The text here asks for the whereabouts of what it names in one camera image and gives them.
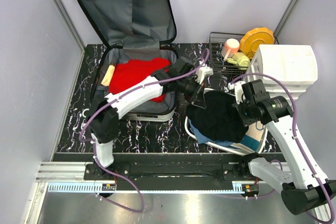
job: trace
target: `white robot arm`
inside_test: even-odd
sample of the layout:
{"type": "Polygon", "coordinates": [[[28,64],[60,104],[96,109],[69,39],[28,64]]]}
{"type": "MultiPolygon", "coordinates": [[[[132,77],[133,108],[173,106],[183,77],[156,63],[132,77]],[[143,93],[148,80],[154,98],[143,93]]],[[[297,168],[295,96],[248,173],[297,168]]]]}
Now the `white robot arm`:
{"type": "Polygon", "coordinates": [[[188,73],[194,66],[186,58],[180,57],[176,63],[166,70],[161,69],[148,76],[136,86],[121,93],[109,93],[106,97],[95,97],[91,103],[89,117],[107,103],[109,108],[103,110],[90,124],[91,136],[95,140],[96,155],[103,167],[113,163],[113,139],[119,132],[119,120],[140,104],[159,97],[170,91],[180,91],[185,94],[191,104],[205,108],[204,78],[213,74],[212,68],[200,67],[193,78],[182,78],[170,82],[151,84],[188,73]]]}
{"type": "MultiPolygon", "coordinates": [[[[96,140],[96,155],[103,167],[113,163],[112,143],[119,132],[119,120],[129,111],[141,103],[158,97],[166,92],[180,91],[185,94],[191,104],[205,108],[204,78],[212,75],[210,67],[201,67],[195,78],[183,78],[171,82],[161,82],[148,86],[148,83],[163,81],[181,76],[193,68],[187,60],[180,58],[167,71],[159,70],[144,81],[119,94],[109,94],[105,98],[96,97],[90,108],[92,116],[99,108],[115,101],[103,110],[90,124],[91,135],[96,140]]],[[[291,129],[293,111],[284,97],[270,98],[261,80],[249,83],[236,82],[231,89],[235,89],[236,103],[233,104],[245,125],[257,121],[264,124],[274,136],[288,163],[291,175],[269,164],[259,154],[249,154],[239,163],[238,172],[246,178],[258,177],[281,194],[286,207],[294,215],[326,203],[326,197],[316,178],[324,184],[330,198],[336,196],[336,180],[328,180],[326,174],[318,166],[309,152],[298,129],[297,138],[314,166],[317,174],[313,174],[304,159],[291,129]]]]}
{"type": "Polygon", "coordinates": [[[270,98],[261,80],[249,83],[238,81],[229,88],[235,90],[234,106],[242,122],[250,125],[260,120],[277,141],[291,171],[291,174],[283,172],[258,154],[250,154],[243,157],[239,173],[268,183],[281,194],[286,207],[294,215],[326,203],[316,178],[321,180],[330,198],[333,198],[336,195],[336,180],[328,180],[296,127],[297,141],[317,174],[312,173],[293,137],[293,111],[287,100],[284,97],[270,98]]]}

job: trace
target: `white wall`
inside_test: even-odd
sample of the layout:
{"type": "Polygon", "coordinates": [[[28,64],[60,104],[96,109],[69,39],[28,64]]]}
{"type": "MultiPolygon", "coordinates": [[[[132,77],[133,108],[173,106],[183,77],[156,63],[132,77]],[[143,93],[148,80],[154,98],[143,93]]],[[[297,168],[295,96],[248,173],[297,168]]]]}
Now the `white wall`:
{"type": "Polygon", "coordinates": [[[80,60],[52,0],[0,0],[0,223],[21,223],[80,60]]]}
{"type": "MultiPolygon", "coordinates": [[[[101,43],[76,0],[62,0],[84,43],[101,43]]],[[[245,33],[257,26],[275,29],[290,0],[170,0],[175,42],[208,42],[211,31],[245,33]]]]}
{"type": "Polygon", "coordinates": [[[298,126],[330,179],[336,179],[335,14],[335,0],[300,0],[279,36],[282,44],[313,47],[319,79],[297,101],[298,126]]]}

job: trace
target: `wire rack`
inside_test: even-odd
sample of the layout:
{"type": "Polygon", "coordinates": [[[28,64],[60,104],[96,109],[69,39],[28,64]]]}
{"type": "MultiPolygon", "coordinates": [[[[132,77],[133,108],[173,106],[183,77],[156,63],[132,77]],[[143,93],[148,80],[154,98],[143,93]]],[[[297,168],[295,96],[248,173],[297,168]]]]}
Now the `wire rack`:
{"type": "Polygon", "coordinates": [[[231,33],[216,33],[212,32],[209,36],[209,47],[211,52],[211,67],[214,73],[240,75],[246,72],[248,67],[237,67],[231,63],[225,62],[221,55],[224,43],[228,39],[237,39],[240,41],[245,34],[231,34],[231,33]]]}

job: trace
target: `white storage box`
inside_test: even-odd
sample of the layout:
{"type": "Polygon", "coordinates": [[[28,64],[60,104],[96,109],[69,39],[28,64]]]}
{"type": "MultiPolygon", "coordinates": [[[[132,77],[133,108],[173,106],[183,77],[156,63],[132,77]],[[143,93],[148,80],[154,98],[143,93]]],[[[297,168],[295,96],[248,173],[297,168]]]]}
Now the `white storage box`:
{"type": "MultiPolygon", "coordinates": [[[[270,75],[287,85],[312,85],[317,81],[317,63],[311,46],[260,45],[247,72],[270,75]]],[[[268,78],[264,83],[275,84],[268,78]]]]}

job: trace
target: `blue cloth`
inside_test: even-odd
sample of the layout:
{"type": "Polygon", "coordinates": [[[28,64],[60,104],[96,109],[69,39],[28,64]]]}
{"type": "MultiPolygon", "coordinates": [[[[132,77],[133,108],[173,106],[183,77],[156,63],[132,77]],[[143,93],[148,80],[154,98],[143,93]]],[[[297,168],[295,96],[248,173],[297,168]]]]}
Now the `blue cloth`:
{"type": "MultiPolygon", "coordinates": [[[[202,135],[202,133],[195,126],[193,126],[193,124],[191,123],[191,120],[189,120],[189,125],[191,127],[191,129],[190,129],[191,132],[196,136],[199,144],[206,144],[207,142],[212,142],[212,143],[218,144],[222,147],[230,147],[232,149],[237,149],[233,146],[230,146],[231,144],[233,144],[233,142],[224,141],[224,140],[223,141],[213,141],[210,138],[202,135]]],[[[243,137],[242,141],[240,142],[240,144],[243,144],[246,147],[249,147],[253,151],[257,151],[258,147],[260,145],[260,142],[255,140],[254,138],[248,136],[248,135],[245,135],[243,137]]]]}

